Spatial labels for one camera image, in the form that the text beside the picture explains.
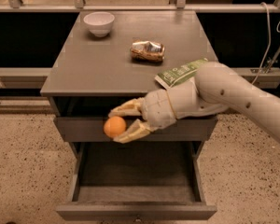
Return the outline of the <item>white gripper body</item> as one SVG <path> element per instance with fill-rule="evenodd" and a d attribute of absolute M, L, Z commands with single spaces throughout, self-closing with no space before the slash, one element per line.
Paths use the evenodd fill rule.
<path fill-rule="evenodd" d="M 152 132 L 176 123 L 175 113 L 166 90 L 149 92 L 141 104 L 141 113 Z"/>

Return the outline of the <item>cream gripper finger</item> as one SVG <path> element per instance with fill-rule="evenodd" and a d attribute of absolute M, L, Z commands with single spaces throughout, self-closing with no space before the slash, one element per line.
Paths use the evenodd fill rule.
<path fill-rule="evenodd" d="M 147 122 L 137 119 L 124 133 L 116 136 L 113 141 L 121 144 L 130 143 L 152 133 Z"/>
<path fill-rule="evenodd" d="M 108 116 L 110 118 L 119 116 L 119 117 L 127 117 L 127 116 L 141 116 L 142 115 L 142 103 L 143 98 L 132 99 L 125 102 L 122 105 L 119 105 L 113 108 Z"/>

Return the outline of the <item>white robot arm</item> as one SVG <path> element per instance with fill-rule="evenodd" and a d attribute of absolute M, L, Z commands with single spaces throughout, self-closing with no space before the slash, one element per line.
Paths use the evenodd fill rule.
<path fill-rule="evenodd" d="M 202 64 L 194 77 L 170 89 L 149 92 L 110 111 L 110 118 L 138 119 L 113 140 L 129 143 L 187 117 L 205 117 L 233 109 L 280 144 L 280 98 L 254 86 L 227 65 Z"/>

